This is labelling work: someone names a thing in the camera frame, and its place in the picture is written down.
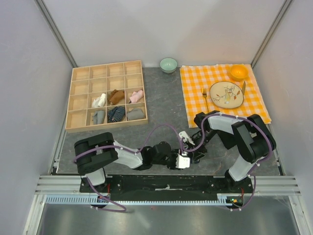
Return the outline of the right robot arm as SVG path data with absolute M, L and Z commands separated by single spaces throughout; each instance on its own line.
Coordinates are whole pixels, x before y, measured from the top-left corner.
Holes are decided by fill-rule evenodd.
M 276 141 L 262 118 L 253 114 L 248 117 L 235 117 L 212 111 L 198 113 L 194 123 L 200 131 L 192 136 L 193 144 L 188 151 L 199 157 L 206 152 L 206 144 L 217 134 L 224 147 L 237 147 L 239 156 L 234 165 L 226 171 L 224 187 L 234 193 L 242 186 L 245 179 L 257 164 L 266 160 L 276 149 Z

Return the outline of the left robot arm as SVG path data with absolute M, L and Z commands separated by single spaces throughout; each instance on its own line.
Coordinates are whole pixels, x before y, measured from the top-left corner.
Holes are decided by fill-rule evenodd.
M 177 158 L 181 153 L 180 149 L 172 149 L 165 141 L 142 149 L 131 149 L 116 141 L 110 132 L 77 141 L 74 151 L 74 163 L 79 175 L 85 176 L 96 192 L 106 190 L 108 184 L 104 167 L 111 163 L 122 164 L 137 171 L 150 169 L 153 165 L 176 169 Z

